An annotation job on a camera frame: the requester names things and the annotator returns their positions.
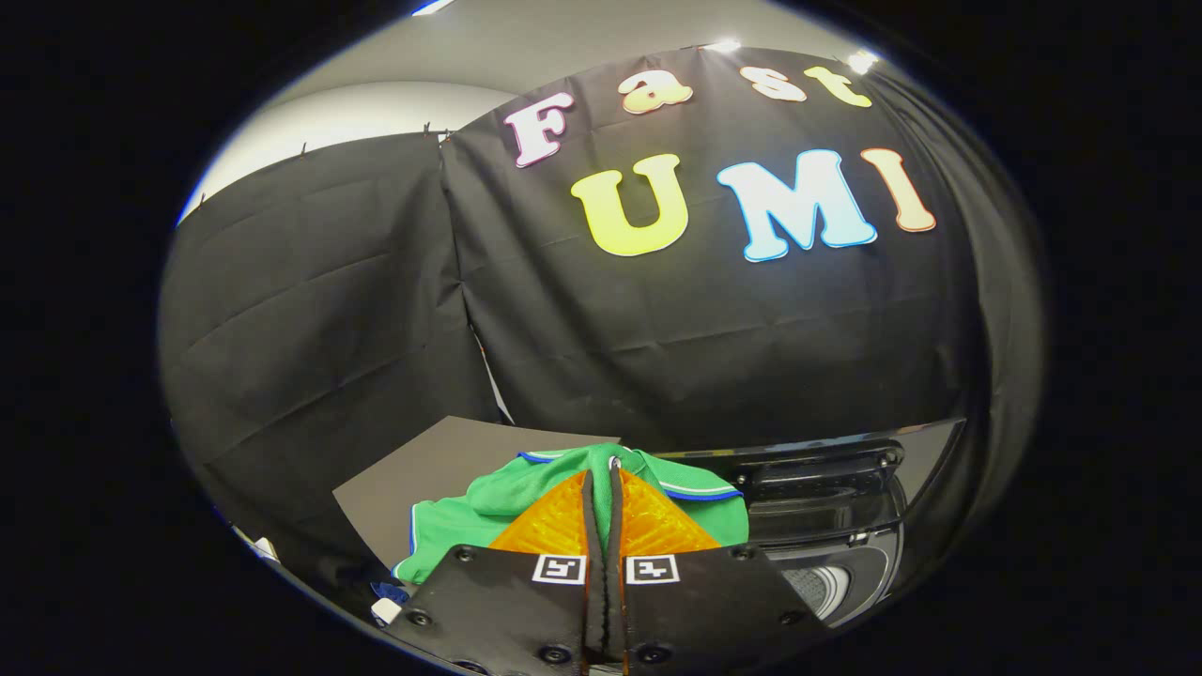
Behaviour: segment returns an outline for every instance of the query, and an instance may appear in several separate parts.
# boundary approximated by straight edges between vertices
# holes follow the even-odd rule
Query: black curtain
[[[742,66],[803,88],[803,102],[755,91]],[[614,434],[648,451],[853,434],[963,413],[976,281],[963,214],[914,135],[883,108],[850,106],[803,72],[827,59],[772,49],[680,49],[607,64],[538,88],[444,143],[445,179],[468,312],[514,423]],[[667,70],[689,101],[635,115],[618,83]],[[510,113],[567,91],[559,152],[518,168]],[[888,148],[938,225],[905,232],[859,153]],[[796,158],[832,149],[877,239],[752,263],[733,191],[716,173],[755,161],[787,185]],[[570,194],[618,170],[633,225],[659,209],[644,158],[680,158],[689,225],[633,257],[593,241]]]
[[[421,134],[278,162],[204,200],[166,265],[160,375],[188,464],[323,589],[375,565],[335,487],[446,415],[498,420],[439,166]]]
[[[978,364],[968,432],[906,516],[895,594],[942,565],[957,542],[1001,499],[1035,433],[1047,390],[1052,278],[1034,214],[990,148],[946,106],[887,64],[864,90],[916,141],[963,218],[976,268],[974,316],[984,360]]]

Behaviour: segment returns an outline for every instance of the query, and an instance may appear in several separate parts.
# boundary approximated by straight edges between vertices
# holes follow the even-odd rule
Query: white ceiling
[[[722,38],[844,61],[864,47],[764,0],[456,0],[344,49],[266,107],[386,81],[517,95],[605,63]]]

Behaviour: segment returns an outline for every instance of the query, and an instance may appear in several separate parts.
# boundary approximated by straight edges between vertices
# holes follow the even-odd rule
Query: green shirt
[[[680,464],[618,444],[596,444],[563,451],[518,453],[505,467],[468,486],[468,494],[426,500],[410,514],[410,556],[392,574],[421,585],[454,545],[487,547],[518,515],[560,481],[593,470],[593,506],[602,556],[609,539],[613,487],[609,458],[647,481],[684,510],[721,546],[748,539],[748,511],[743,493],[716,474]]]

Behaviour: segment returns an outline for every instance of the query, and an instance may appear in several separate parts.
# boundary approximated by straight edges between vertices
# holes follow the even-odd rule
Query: letter m
[[[834,150],[807,150],[797,155],[793,188],[756,162],[718,172],[718,182],[734,191],[743,208],[750,237],[743,250],[746,260],[770,261],[789,253],[789,242],[774,232],[773,219],[802,249],[813,247],[819,209],[822,210],[822,242],[827,247],[855,247],[876,239],[876,229],[859,213],[839,171],[840,161]]]

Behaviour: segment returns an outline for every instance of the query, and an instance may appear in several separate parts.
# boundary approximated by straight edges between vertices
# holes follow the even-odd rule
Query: screw
[[[488,670],[483,666],[476,664],[475,662],[468,662],[466,659],[454,663],[456,666],[466,669],[468,671],[475,671],[476,674],[488,674]]]
[[[670,657],[672,657],[672,652],[659,646],[647,646],[644,648],[639,648],[638,651],[638,660],[647,664],[667,662]]]
[[[572,659],[572,653],[567,648],[547,646],[538,651],[538,659],[549,664],[564,664]]]

